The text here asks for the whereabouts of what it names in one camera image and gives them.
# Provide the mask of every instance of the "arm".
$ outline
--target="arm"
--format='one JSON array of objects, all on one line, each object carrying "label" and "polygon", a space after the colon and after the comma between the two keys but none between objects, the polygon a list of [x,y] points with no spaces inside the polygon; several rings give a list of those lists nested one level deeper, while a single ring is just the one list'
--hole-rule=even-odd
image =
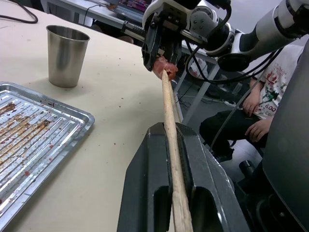
[{"label": "arm", "polygon": [[[256,79],[252,78],[250,80],[250,87],[252,87],[256,81]],[[251,93],[242,104],[242,109],[248,116],[251,116],[252,113],[257,111],[260,103],[260,93],[263,87],[264,84],[262,82],[257,83],[257,85],[251,90]]]}]

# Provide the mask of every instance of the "raw meat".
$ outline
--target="raw meat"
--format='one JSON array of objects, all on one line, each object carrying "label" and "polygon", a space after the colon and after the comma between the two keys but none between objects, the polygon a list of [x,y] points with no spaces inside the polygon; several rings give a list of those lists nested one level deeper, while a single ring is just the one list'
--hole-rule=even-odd
[{"label": "raw meat", "polygon": [[176,72],[178,72],[178,68],[168,62],[164,56],[160,56],[154,62],[153,72],[156,74],[157,77],[160,79],[162,78],[162,72],[165,70],[169,75],[169,80],[172,80],[176,77]]}]

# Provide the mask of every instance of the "baking tray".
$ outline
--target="baking tray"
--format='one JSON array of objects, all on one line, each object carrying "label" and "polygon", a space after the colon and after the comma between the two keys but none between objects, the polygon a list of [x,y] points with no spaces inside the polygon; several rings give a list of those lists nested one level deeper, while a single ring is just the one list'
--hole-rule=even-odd
[{"label": "baking tray", "polygon": [[89,113],[0,82],[0,231],[94,122]]}]

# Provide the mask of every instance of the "person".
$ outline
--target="person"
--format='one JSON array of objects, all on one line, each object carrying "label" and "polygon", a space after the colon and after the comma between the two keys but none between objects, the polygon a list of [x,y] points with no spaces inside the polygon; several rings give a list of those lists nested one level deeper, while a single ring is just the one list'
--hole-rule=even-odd
[{"label": "person", "polygon": [[[302,51],[302,46],[285,46],[262,72],[262,79],[251,90],[242,105],[242,110],[235,111],[213,145],[214,156],[219,162],[232,159],[234,150],[230,148],[228,140],[247,139],[256,147],[266,146],[272,119]],[[256,81],[256,78],[252,78],[250,87]],[[199,133],[209,146],[230,112],[218,112],[201,123]]]}]

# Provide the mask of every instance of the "stainless steel cup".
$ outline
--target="stainless steel cup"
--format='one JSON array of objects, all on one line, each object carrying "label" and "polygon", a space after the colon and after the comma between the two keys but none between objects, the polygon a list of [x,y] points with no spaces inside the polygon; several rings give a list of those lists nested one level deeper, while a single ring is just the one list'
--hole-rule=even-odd
[{"label": "stainless steel cup", "polygon": [[48,76],[58,87],[75,87],[81,74],[89,36],[78,30],[49,25]]}]

